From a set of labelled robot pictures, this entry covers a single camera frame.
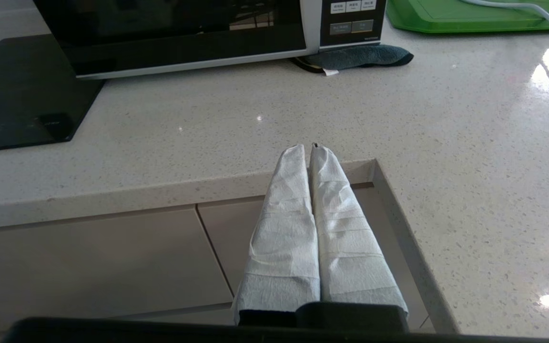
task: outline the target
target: black microwave door glass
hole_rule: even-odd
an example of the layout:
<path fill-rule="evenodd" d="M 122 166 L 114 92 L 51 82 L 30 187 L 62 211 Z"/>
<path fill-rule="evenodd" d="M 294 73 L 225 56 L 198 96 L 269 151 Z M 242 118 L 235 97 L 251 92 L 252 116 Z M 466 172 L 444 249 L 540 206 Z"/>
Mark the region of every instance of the black microwave door glass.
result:
<path fill-rule="evenodd" d="M 306 48 L 299 0 L 34 0 L 77 74 Z"/>

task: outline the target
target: white cable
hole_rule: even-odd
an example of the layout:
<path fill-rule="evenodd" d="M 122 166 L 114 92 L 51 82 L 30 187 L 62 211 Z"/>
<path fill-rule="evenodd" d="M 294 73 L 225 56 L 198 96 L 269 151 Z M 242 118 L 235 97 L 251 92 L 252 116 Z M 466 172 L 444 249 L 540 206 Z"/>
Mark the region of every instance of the white cable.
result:
<path fill-rule="evenodd" d="M 547 21 L 549 21 L 549 13 L 543 9 L 542 7 L 536 5 L 536 4 L 525 4 L 525 3 L 518 3 L 518 2 L 492 2 L 492 1 L 485 1 L 485 0 L 461 0 L 463 2 L 467 2 L 468 4 L 474 4 L 474 5 L 480 5 L 480 6 L 488 6 L 488 7 L 501 7 L 504 9 L 532 9 L 537 11 L 544 17 Z"/>

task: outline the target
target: green tray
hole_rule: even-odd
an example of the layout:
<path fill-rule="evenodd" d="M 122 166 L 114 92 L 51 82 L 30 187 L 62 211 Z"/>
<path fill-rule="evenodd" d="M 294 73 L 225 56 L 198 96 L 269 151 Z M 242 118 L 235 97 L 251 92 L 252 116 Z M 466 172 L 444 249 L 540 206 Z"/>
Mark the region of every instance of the green tray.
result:
<path fill-rule="evenodd" d="M 549 12 L 549 0 L 529 2 Z M 388 0 L 387 16 L 395 28 L 425 32 L 500 32 L 549 30 L 549 22 L 533 10 L 497 9 L 460 0 Z"/>

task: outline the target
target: microwave button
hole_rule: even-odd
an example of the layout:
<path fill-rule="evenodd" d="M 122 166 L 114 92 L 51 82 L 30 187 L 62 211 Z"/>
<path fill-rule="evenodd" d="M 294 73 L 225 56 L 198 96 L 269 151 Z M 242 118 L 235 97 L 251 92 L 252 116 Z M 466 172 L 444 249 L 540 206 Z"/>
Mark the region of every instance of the microwave button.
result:
<path fill-rule="evenodd" d="M 342 35 L 342 33 L 351 33 L 351 22 L 337 22 L 336 24 L 329 24 L 330 35 Z"/>
<path fill-rule="evenodd" d="M 376 0 L 362 0 L 361 2 L 362 11 L 369 11 L 369 10 L 375 10 L 375 9 L 376 9 Z"/>
<path fill-rule="evenodd" d="M 351 32 L 370 32 L 372 31 L 372 26 L 374 26 L 374 20 L 354 21 Z"/>
<path fill-rule="evenodd" d="M 330 14 L 345 13 L 345 11 L 346 11 L 346 2 L 332 2 L 329 8 Z"/>
<path fill-rule="evenodd" d="M 361 0 L 347 1 L 346 12 L 355 12 L 361 10 Z"/>

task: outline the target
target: quartz countertop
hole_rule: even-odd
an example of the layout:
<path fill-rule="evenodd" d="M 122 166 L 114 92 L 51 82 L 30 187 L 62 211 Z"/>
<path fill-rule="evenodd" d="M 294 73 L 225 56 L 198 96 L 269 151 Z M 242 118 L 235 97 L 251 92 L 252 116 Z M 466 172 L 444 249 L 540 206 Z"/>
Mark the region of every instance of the quartz countertop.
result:
<path fill-rule="evenodd" d="M 317 141 L 351 182 L 377 161 L 457 332 L 549 337 L 549 32 L 383 43 L 416 57 L 107 81 L 71 142 L 0 151 L 0 226 L 261 195 Z"/>

